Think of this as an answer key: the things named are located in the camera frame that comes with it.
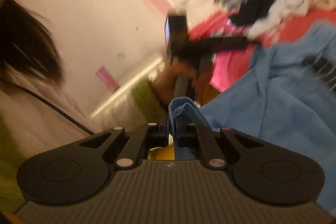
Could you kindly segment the person left hand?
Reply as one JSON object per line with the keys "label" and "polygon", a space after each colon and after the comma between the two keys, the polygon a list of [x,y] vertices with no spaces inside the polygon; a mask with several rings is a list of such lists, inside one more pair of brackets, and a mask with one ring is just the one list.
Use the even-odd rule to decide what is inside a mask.
{"label": "person left hand", "polygon": [[209,103],[220,94],[210,84],[213,77],[213,68],[198,72],[187,63],[167,64],[164,71],[151,83],[154,93],[165,105],[173,100],[175,82],[180,76],[192,79],[191,86],[201,106]]}

